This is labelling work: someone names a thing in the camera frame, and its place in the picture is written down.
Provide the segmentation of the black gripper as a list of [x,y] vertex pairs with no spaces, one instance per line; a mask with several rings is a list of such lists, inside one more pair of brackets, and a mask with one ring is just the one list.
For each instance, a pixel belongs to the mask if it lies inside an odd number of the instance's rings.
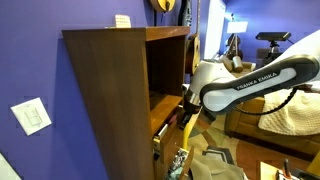
[[179,127],[182,130],[185,129],[191,117],[200,111],[201,107],[194,104],[186,104],[183,106],[183,109],[184,109],[184,113],[182,115],[182,119],[179,124]]

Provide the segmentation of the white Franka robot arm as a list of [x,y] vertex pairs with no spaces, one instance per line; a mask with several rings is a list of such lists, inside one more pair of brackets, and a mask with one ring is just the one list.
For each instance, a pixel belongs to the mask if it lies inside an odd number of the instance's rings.
[[320,77],[320,30],[294,43],[271,63],[238,78],[222,62],[202,60],[184,92],[182,129],[201,108],[212,115],[237,104]]

